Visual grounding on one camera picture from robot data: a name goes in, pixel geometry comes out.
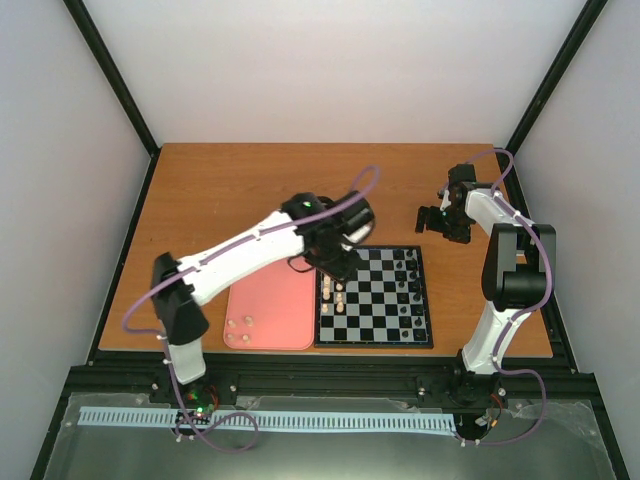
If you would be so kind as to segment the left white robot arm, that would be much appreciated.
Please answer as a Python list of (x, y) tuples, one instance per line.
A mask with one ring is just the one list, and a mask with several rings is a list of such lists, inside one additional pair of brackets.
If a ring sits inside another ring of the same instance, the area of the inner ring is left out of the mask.
[(186, 402), (208, 390), (202, 338), (209, 323), (202, 312), (219, 293), (277, 261), (301, 257), (331, 279), (352, 279), (355, 250), (375, 227), (364, 195), (351, 191), (338, 200), (299, 193), (251, 229), (203, 252), (153, 265), (151, 302), (162, 324), (172, 388)]

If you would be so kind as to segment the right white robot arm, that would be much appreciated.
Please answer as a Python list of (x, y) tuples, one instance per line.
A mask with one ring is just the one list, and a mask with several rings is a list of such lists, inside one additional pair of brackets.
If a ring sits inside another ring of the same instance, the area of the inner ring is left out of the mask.
[(499, 189), (476, 178), (471, 164), (448, 172), (438, 193), (439, 206), (421, 206), (415, 231), (433, 231), (468, 244), (479, 225), (489, 243), (481, 275), (486, 304), (478, 325), (456, 357), (449, 398), (471, 406), (497, 389), (497, 375), (515, 333), (524, 320), (544, 306), (553, 292), (556, 231), (516, 210)]

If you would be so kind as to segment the pink plastic tray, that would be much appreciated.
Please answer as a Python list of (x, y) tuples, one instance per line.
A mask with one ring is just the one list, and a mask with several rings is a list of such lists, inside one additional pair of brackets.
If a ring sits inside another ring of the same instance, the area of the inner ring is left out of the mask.
[[(302, 351), (314, 341), (316, 272), (298, 259), (280, 260), (237, 281), (229, 289), (223, 340), (234, 350)], [(247, 326), (246, 316), (254, 324)], [(227, 322), (236, 322), (231, 330)], [(227, 335), (236, 342), (230, 345)], [(242, 335), (250, 343), (242, 342)]]

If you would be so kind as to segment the black white chess board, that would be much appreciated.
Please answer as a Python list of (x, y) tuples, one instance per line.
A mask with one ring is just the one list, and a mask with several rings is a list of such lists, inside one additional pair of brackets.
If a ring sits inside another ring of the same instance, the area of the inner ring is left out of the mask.
[[(408, 260), (406, 251), (415, 249), (416, 260)], [(402, 250), (404, 259), (394, 259), (394, 252)], [(316, 347), (363, 348), (424, 348), (434, 347), (426, 277), (421, 247), (418, 245), (364, 246), (357, 250), (361, 257), (357, 277), (335, 289), (336, 282), (321, 272), (316, 274)], [(409, 279), (409, 272), (416, 270), (418, 278)], [(331, 279), (330, 299), (322, 298), (325, 278)], [(397, 288), (405, 281), (403, 290)], [(336, 294), (344, 296), (344, 312), (337, 313)], [(321, 305), (329, 305), (326, 314)], [(421, 318), (423, 327), (416, 329), (414, 319)], [(408, 338), (401, 337), (402, 330), (409, 331)]]

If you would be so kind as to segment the black aluminium frame rail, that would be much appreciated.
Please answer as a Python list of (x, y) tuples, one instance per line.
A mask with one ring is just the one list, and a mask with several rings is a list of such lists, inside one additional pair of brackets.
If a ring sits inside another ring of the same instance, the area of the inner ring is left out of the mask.
[(512, 376), (466, 374), (453, 358), (345, 357), (208, 354), (206, 372), (177, 388), (188, 404), (219, 400), (236, 405), (243, 397), (370, 397), (406, 401), (421, 408), (472, 411), (496, 402), (585, 399), (601, 395), (594, 375), (555, 360), (514, 360), (508, 368), (529, 368)]

